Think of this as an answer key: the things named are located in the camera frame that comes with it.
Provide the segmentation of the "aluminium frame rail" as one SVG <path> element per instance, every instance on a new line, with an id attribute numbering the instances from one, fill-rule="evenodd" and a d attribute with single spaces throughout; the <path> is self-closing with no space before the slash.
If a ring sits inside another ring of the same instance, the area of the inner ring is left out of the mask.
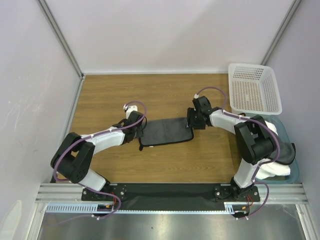
<path id="1" fill-rule="evenodd" d="M 309 203 L 304 187 L 298 184 L 269 184 L 267 204 L 295 204 Z M 80 204 L 83 188 L 72 183 L 42 183 L 39 187 L 37 203 L 73 203 Z"/>

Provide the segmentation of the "blue and grey towel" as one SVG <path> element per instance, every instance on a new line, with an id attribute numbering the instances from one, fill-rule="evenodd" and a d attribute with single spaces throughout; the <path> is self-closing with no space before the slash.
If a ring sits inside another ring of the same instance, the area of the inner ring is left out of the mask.
<path id="1" fill-rule="evenodd" d="M 187 118 L 167 118 L 147 121 L 139 137 L 139 150 L 146 147 L 188 142 L 194 139 L 193 129 L 187 127 Z"/>

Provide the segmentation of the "right aluminium corner post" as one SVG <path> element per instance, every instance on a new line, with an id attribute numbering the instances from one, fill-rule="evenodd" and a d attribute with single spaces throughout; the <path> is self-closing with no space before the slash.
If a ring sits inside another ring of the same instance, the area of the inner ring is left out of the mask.
<path id="1" fill-rule="evenodd" d="M 300 6 L 302 5 L 304 1 L 303 0 L 293 0 L 288 11 L 286 12 L 281 24 L 279 25 L 279 28 L 277 30 L 277 32 L 275 33 L 266 53 L 264 54 L 260 65 L 266 66 L 274 51 L 276 50 L 278 44 L 280 43 L 282 37 L 285 35 L 285 32 L 287 30 L 287 28 L 289 27 L 289 25 L 291 24 L 294 16 L 296 15 L 298 9 L 300 8 Z"/>

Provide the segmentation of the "aluminium corner post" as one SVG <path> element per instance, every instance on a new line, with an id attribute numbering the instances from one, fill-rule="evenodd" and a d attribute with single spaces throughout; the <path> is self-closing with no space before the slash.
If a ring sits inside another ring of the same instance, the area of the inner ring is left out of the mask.
<path id="1" fill-rule="evenodd" d="M 48 21 L 49 26 L 51 27 L 55 37 L 57 38 L 62 50 L 66 54 L 71 66 L 75 70 L 77 76 L 80 80 L 84 78 L 84 73 L 82 72 L 49 4 L 46 0 L 36 0 L 37 4 L 39 5 L 43 15 L 45 16 L 46 20 Z"/>
<path id="2" fill-rule="evenodd" d="M 264 54 L 260 65 L 266 66 L 274 51 L 276 50 L 278 44 L 280 43 L 282 37 L 285 35 L 285 32 L 287 30 L 287 28 L 289 27 L 289 25 L 291 24 L 294 16 L 296 15 L 298 9 L 300 8 L 300 6 L 302 5 L 304 1 L 303 0 L 293 0 L 288 11 L 286 12 L 281 24 L 279 25 L 279 28 L 277 30 L 277 32 L 275 33 L 266 53 Z"/>

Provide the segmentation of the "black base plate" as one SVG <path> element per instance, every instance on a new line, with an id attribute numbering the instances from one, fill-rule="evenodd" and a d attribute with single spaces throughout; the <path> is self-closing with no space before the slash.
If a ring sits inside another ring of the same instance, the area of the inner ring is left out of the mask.
<path id="1" fill-rule="evenodd" d="M 220 211 L 225 203 L 258 203 L 256 186 L 236 194 L 222 183 L 111 183 L 102 189 L 121 200 L 124 211 Z"/>

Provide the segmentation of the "left aluminium corner post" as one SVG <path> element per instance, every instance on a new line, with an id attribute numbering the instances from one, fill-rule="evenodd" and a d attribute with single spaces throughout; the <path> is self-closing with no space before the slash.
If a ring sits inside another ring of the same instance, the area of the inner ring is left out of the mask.
<path id="1" fill-rule="evenodd" d="M 48 21 L 49 26 L 51 27 L 55 37 L 57 38 L 62 50 L 66 54 L 71 66 L 75 70 L 77 76 L 80 80 L 84 78 L 84 73 L 82 72 L 49 4 L 46 0 L 36 0 L 37 4 L 39 5 L 43 15 L 45 16 L 46 20 Z"/>

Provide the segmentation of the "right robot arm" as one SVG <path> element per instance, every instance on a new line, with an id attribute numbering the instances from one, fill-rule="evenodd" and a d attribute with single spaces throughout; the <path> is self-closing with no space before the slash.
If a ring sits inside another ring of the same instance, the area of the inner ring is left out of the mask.
<path id="1" fill-rule="evenodd" d="M 252 190 L 260 167 L 270 161 L 270 155 L 280 154 L 277 135 L 264 119 L 256 115 L 244 117 L 232 114 L 220 107 L 212 107 L 205 96 L 194 96 L 193 107 L 187 109 L 187 126 L 195 130 L 215 127 L 235 135 L 241 162 L 230 181 L 230 195 L 242 201 Z"/>

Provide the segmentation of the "white towel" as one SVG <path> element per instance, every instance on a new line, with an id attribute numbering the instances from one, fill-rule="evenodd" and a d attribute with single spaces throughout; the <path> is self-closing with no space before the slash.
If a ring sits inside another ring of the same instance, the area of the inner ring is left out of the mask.
<path id="1" fill-rule="evenodd" d="M 277 137 L 279 137 L 276 126 L 271 122 L 266 122 L 268 128 L 272 130 Z M 277 162 L 271 162 L 268 164 L 264 164 L 260 167 L 258 173 L 255 176 L 255 179 L 264 180 L 272 177 L 285 177 L 291 174 L 290 165 L 281 165 Z"/>

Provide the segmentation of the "white perforated plastic basket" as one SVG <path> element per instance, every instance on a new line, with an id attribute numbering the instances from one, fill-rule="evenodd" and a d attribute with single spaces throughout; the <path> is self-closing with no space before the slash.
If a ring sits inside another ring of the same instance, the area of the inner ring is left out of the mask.
<path id="1" fill-rule="evenodd" d="M 283 111 L 275 72 L 269 66 L 231 63 L 228 85 L 234 114 L 280 115 Z"/>

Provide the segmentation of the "dark grey towel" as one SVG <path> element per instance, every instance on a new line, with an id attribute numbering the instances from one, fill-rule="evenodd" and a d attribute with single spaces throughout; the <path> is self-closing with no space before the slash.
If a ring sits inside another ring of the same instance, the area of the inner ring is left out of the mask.
<path id="1" fill-rule="evenodd" d="M 277 137 L 280 146 L 280 154 L 276 163 L 284 166 L 289 166 L 293 163 L 296 157 L 296 146 L 293 142 L 283 141 L 280 137 Z"/>

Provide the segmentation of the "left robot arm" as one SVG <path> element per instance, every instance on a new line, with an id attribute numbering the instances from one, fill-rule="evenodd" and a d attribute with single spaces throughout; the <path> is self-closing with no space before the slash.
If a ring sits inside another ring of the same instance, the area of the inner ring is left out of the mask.
<path id="1" fill-rule="evenodd" d="M 107 199 L 110 182 L 91 169 L 92 158 L 101 151 L 131 142 L 141 129 L 144 118 L 142 113 L 131 110 L 126 118 L 106 130 L 87 135 L 69 133 L 53 156 L 50 166 L 54 173 L 60 173 L 71 183 L 92 189 L 97 199 Z"/>

